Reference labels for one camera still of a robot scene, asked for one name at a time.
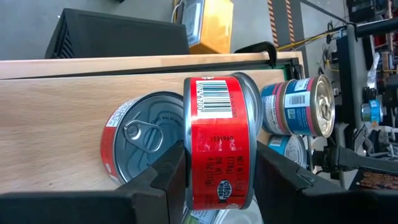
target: pull tab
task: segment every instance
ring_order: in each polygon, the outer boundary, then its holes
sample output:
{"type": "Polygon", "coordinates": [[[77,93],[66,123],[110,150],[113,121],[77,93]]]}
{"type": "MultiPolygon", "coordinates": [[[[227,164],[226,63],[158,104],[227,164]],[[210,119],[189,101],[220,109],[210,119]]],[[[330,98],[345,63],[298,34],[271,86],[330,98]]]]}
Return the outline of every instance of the pull tab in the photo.
{"type": "Polygon", "coordinates": [[[329,121],[331,119],[331,108],[329,106],[329,101],[326,97],[321,97],[319,104],[322,118],[329,121]]]}
{"type": "Polygon", "coordinates": [[[154,153],[160,149],[163,142],[163,131],[162,129],[154,124],[149,124],[143,121],[132,120],[124,126],[124,137],[131,144],[137,146],[139,149],[147,153],[154,153]],[[145,147],[144,136],[149,131],[156,129],[160,133],[160,141],[156,145],[156,148],[149,150],[145,147]]]}

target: yellow box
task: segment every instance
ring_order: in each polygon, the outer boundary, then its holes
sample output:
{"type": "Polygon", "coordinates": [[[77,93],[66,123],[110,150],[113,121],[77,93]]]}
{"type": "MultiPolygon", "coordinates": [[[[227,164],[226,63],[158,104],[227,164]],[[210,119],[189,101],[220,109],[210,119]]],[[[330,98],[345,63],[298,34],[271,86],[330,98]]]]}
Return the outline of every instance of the yellow box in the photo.
{"type": "Polygon", "coordinates": [[[182,24],[191,54],[228,54],[233,3],[229,0],[186,0],[182,24]]]}

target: wooden board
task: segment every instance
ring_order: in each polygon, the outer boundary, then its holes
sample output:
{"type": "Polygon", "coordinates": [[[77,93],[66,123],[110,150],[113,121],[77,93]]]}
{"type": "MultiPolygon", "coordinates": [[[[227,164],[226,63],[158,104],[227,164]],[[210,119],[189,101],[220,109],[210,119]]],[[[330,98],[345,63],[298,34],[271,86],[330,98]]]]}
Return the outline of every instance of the wooden board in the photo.
{"type": "MultiPolygon", "coordinates": [[[[303,65],[301,52],[278,52],[278,58],[298,58],[303,65]]],[[[0,61],[0,79],[250,60],[269,60],[268,53],[0,61]]]]}
{"type": "MultiPolygon", "coordinates": [[[[259,88],[284,80],[282,70],[245,72],[259,88]]],[[[181,94],[186,77],[229,73],[0,80],[0,192],[115,189],[100,157],[113,111],[150,91],[181,94]]]]}

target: silver can lid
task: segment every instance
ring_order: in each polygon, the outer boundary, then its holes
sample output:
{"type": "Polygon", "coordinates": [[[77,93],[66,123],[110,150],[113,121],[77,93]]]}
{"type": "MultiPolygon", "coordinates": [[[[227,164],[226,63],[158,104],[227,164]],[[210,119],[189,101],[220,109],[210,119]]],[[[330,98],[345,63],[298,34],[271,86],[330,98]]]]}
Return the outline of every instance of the silver can lid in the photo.
{"type": "Polygon", "coordinates": [[[252,108],[248,108],[248,113],[250,111],[254,112],[256,136],[258,136],[261,131],[262,119],[264,117],[264,107],[262,106],[260,91],[254,80],[243,72],[235,72],[229,76],[236,77],[239,80],[245,98],[251,101],[252,108]]]}
{"type": "Polygon", "coordinates": [[[136,177],[183,139],[182,100],[172,92],[151,93],[126,112],[114,139],[115,166],[123,181],[136,177]]]}
{"type": "Polygon", "coordinates": [[[320,75],[316,83],[315,113],[319,131],[323,137],[329,137],[335,125],[335,97],[331,83],[326,75],[320,75]]]}
{"type": "Polygon", "coordinates": [[[304,140],[300,136],[291,136],[285,148],[285,157],[296,162],[298,165],[307,167],[307,150],[304,140]]]}

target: red tin can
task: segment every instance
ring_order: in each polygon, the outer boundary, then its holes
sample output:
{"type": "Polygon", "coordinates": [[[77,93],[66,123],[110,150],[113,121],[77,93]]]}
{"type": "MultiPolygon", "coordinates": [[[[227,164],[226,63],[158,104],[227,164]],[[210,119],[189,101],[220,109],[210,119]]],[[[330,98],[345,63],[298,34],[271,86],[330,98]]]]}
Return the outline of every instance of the red tin can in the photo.
{"type": "Polygon", "coordinates": [[[189,208],[250,205],[256,137],[263,115],[258,106],[258,88],[244,73],[185,80],[184,145],[191,158],[186,193],[189,208]]]}

